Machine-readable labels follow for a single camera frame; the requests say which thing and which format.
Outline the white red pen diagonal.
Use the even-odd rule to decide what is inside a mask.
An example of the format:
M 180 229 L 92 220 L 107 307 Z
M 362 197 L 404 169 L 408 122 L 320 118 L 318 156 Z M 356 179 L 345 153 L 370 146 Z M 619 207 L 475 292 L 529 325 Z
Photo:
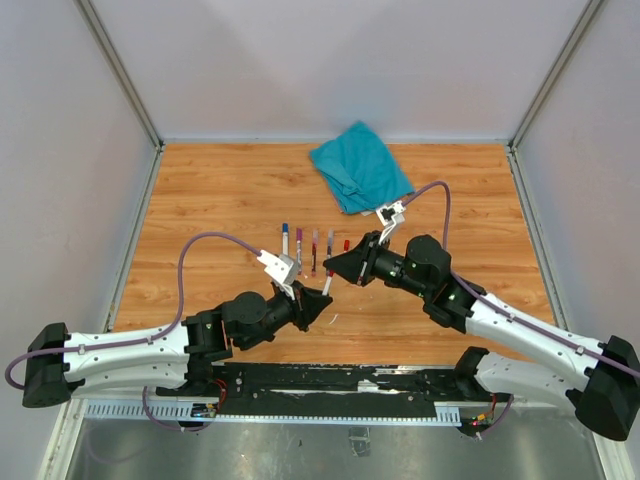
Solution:
M 323 287 L 323 290 L 322 290 L 322 295 L 324 295 L 324 296 L 328 296 L 329 295 L 333 275 L 334 275 L 334 272 L 332 270 L 327 270 L 326 280 L 325 280 L 324 287 Z

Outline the dark blue thin pen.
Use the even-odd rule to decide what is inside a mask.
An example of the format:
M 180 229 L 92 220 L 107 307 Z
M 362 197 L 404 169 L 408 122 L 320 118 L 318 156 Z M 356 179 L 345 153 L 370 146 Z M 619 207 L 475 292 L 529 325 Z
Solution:
M 328 235 L 327 235 L 326 259 L 330 259 L 332 257 L 333 244 L 334 244 L 334 230 L 329 229 Z

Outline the pink translucent gel pen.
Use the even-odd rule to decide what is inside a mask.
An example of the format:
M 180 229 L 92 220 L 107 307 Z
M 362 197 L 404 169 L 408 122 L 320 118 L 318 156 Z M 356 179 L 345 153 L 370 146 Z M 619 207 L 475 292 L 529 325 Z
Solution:
M 311 246 L 311 275 L 315 277 L 317 275 L 317 250 L 319 241 L 319 231 L 314 229 L 312 231 L 312 246 Z

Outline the purple white marker pen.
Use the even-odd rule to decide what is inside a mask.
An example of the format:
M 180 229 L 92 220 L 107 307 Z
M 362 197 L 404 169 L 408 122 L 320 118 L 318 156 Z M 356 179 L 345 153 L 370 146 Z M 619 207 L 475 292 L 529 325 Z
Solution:
M 302 243 L 303 243 L 303 230 L 300 227 L 296 228 L 296 266 L 297 275 L 302 273 Z

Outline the blue white marker pen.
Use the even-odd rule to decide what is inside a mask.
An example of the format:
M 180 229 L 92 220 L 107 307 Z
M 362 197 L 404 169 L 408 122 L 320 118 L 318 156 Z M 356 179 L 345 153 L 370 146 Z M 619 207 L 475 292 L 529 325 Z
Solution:
M 289 255 L 289 225 L 288 223 L 282 223 L 282 254 Z

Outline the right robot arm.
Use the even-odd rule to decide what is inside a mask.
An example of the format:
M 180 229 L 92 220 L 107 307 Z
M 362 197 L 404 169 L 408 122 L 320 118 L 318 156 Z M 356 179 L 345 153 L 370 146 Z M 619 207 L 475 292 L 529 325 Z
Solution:
M 573 412 L 602 437 L 628 439 L 639 412 L 639 359 L 628 341 L 584 337 L 515 309 L 453 272 L 450 254 L 430 235 L 411 239 L 403 255 L 380 237 L 367 233 L 325 267 L 354 285 L 381 280 L 413 294 L 438 325 L 525 356 L 520 362 L 469 349 L 452 377 L 460 397 L 474 400 L 488 391 L 528 398 Z

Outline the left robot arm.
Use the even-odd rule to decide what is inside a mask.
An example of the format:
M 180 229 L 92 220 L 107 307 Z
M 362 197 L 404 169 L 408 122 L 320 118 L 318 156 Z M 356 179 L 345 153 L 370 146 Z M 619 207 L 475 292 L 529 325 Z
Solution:
M 266 299 L 243 292 L 186 317 L 175 327 L 86 334 L 49 324 L 28 347 L 22 405 L 46 408 L 111 389 L 186 389 L 200 396 L 214 383 L 212 363 L 274 340 L 291 324 L 306 332 L 332 303 L 330 295 L 294 282 Z

